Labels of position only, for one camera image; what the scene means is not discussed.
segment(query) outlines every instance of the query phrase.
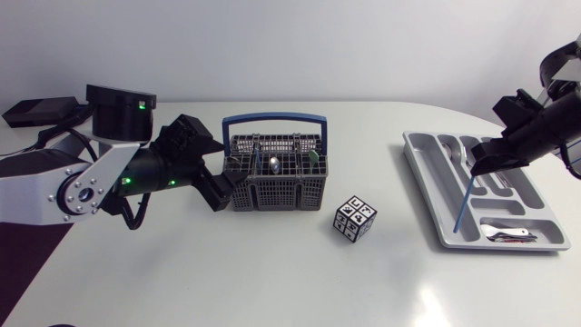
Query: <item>blue plastic rod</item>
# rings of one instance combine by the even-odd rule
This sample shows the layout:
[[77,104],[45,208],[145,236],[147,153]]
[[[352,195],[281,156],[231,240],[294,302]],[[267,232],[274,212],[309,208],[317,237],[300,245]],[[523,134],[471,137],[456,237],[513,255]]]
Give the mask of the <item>blue plastic rod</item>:
[[460,224],[462,223],[462,218],[464,217],[464,212],[466,211],[466,205],[468,204],[468,197],[470,196],[470,193],[472,192],[472,186],[474,186],[474,179],[476,178],[476,176],[472,176],[472,178],[470,178],[470,182],[468,183],[468,189],[466,190],[466,195],[464,195],[464,201],[462,201],[462,206],[460,206],[460,214],[458,215],[458,218],[456,220],[456,225],[454,226],[454,233],[458,232],[458,229],[460,228]]

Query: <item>white table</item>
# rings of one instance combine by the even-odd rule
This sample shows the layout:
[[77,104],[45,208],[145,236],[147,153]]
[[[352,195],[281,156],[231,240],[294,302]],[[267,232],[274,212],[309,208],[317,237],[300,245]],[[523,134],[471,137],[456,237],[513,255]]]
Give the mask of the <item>white table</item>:
[[[225,116],[268,111],[329,121],[330,174],[317,212],[214,213],[198,192],[153,193],[143,226],[99,213],[55,249],[6,326],[572,326],[581,323],[581,182],[548,155],[527,168],[568,235],[561,253],[449,250],[403,154],[404,130],[499,135],[478,118],[403,103],[159,104],[154,135],[179,114],[222,141]],[[0,153],[37,129],[1,129]],[[234,125],[231,134],[318,132]],[[223,154],[206,156],[222,170]],[[332,228],[353,194],[378,210],[351,243]]]

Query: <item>gray plastic tray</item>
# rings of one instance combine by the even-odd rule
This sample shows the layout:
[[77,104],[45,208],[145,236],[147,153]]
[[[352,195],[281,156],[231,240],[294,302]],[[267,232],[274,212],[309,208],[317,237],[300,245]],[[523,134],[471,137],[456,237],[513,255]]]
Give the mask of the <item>gray plastic tray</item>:
[[[571,246],[555,215],[522,169],[478,176],[462,224],[453,233],[471,176],[469,166],[474,162],[469,149],[490,137],[424,132],[404,132],[403,137],[404,153],[445,247],[562,251]],[[524,227],[537,236],[537,241],[495,243],[480,230],[483,223],[500,228]]]

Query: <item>gray plastic basket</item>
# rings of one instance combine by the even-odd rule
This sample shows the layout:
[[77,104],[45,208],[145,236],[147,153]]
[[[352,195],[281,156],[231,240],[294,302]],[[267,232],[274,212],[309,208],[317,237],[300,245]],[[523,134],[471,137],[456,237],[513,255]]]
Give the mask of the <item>gray plastic basket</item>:
[[[321,135],[234,135],[230,124],[260,120],[295,120],[321,125]],[[246,180],[232,195],[234,211],[319,210],[328,174],[327,119],[313,114],[263,113],[242,114],[222,121],[225,146],[224,171],[248,172]],[[319,155],[311,164],[309,152]],[[281,168],[274,173],[272,157]]]

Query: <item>blue basket handle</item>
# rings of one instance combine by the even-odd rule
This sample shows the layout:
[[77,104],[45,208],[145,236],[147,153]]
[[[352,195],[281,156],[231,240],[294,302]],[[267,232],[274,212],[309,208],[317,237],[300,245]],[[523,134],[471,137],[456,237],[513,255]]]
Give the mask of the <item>blue basket handle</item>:
[[222,138],[224,141],[224,154],[230,155],[230,125],[263,120],[291,120],[320,124],[321,152],[327,155],[327,118],[316,114],[298,113],[258,113],[239,114],[222,119]]

